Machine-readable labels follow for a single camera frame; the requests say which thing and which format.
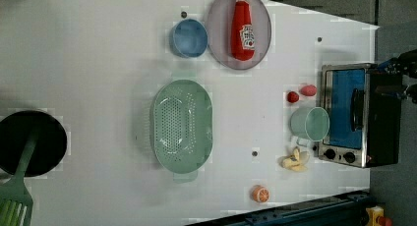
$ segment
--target white plate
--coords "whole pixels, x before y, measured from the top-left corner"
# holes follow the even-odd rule
[[[236,0],[214,0],[208,12],[206,27],[208,45],[214,58],[236,70],[247,70],[258,65],[266,56],[271,36],[270,18],[261,0],[249,0],[255,35],[255,55],[248,61],[236,60],[231,55],[230,32]]]

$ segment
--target toaster oven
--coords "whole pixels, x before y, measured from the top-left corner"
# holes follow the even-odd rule
[[[378,90],[401,86],[402,75],[376,69],[323,66],[320,103],[330,128],[319,142],[320,159],[361,168],[397,163],[401,100]]]

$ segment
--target yellow object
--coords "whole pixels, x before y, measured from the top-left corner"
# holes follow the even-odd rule
[[[381,224],[377,223],[377,218],[379,216],[384,216],[383,208],[379,206],[375,206],[372,208],[366,208],[366,211],[368,212],[368,215],[369,215],[369,222],[366,226],[382,226]]]
[[[289,157],[285,158],[282,161],[282,167],[289,169],[295,172],[303,172],[307,170],[307,167],[304,166],[305,163],[300,161],[300,148],[295,147],[294,152]]]

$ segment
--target black pan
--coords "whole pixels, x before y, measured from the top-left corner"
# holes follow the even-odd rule
[[[55,168],[67,150],[67,135],[62,125],[41,111],[20,111],[0,122],[0,168],[14,175],[25,143],[33,127],[40,133],[26,177],[43,175]]]

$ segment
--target toaster oven knob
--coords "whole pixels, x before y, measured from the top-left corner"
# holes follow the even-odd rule
[[[334,152],[334,150],[332,149],[328,149],[325,152],[325,157],[327,157],[328,159],[334,159],[336,157],[336,152]]]
[[[347,152],[346,154],[343,155],[343,157],[346,160],[346,162],[349,164],[355,162],[356,160],[355,154],[352,152]]]

